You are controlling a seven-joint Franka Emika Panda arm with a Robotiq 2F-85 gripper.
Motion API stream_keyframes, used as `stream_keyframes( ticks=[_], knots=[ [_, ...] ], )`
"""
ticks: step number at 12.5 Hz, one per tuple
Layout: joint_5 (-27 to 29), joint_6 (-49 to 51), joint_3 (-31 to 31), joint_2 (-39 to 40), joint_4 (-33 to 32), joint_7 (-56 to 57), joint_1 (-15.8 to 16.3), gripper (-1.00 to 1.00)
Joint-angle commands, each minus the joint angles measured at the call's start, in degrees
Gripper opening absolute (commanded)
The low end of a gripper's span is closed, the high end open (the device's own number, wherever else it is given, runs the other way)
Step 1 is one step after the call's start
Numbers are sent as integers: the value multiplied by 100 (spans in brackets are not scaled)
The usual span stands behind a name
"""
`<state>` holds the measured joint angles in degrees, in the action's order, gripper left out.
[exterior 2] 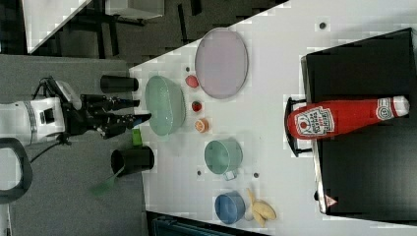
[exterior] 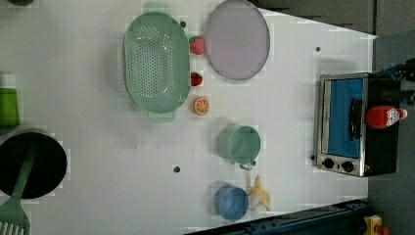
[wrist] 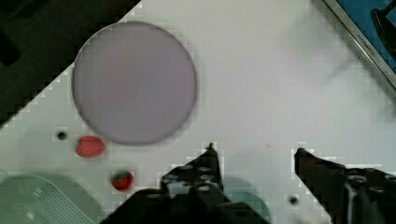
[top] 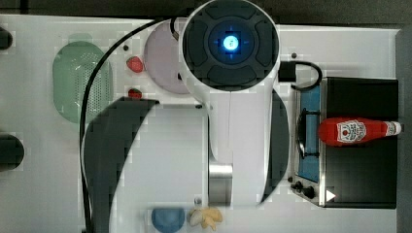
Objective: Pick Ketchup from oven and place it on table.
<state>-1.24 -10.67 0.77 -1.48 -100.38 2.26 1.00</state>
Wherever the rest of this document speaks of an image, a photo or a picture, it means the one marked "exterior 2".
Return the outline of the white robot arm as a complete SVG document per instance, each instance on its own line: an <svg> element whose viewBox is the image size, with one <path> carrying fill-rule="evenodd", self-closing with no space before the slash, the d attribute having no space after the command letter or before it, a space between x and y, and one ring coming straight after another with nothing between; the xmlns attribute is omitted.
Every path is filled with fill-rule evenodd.
<svg viewBox="0 0 417 236"><path fill-rule="evenodd" d="M1 105L1 137L15 138L22 145L52 141L97 131L105 139L111 139L147 122L151 114L114 114L114 111L133 108L138 100L117 96L82 94L72 103L49 97L31 101L18 101Z"/></svg>

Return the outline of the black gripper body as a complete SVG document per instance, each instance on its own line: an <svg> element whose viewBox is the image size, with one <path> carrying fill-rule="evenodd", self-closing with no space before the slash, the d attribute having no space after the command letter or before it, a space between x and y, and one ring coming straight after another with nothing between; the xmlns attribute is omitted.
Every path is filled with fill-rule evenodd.
<svg viewBox="0 0 417 236"><path fill-rule="evenodd" d="M82 108L79 110L69 101L62 102L65 133L69 136L78 136L86 131L102 127L108 118L108 114L101 106L101 103L106 100L105 95L82 94Z"/></svg>

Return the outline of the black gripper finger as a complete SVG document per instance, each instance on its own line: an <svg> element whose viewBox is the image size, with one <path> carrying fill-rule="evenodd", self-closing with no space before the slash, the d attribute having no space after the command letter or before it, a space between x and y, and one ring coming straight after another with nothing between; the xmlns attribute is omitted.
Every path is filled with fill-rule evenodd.
<svg viewBox="0 0 417 236"><path fill-rule="evenodd" d="M120 110L124 108L132 108L137 107L140 105L139 100L133 100L133 99L124 99L119 97L111 97L108 99L107 103L107 109L108 110Z"/></svg>
<svg viewBox="0 0 417 236"><path fill-rule="evenodd" d="M106 127L115 125L124 126L127 129L133 129L135 126L147 122L151 118L151 114L126 114L115 115L110 114L105 122Z"/></svg>

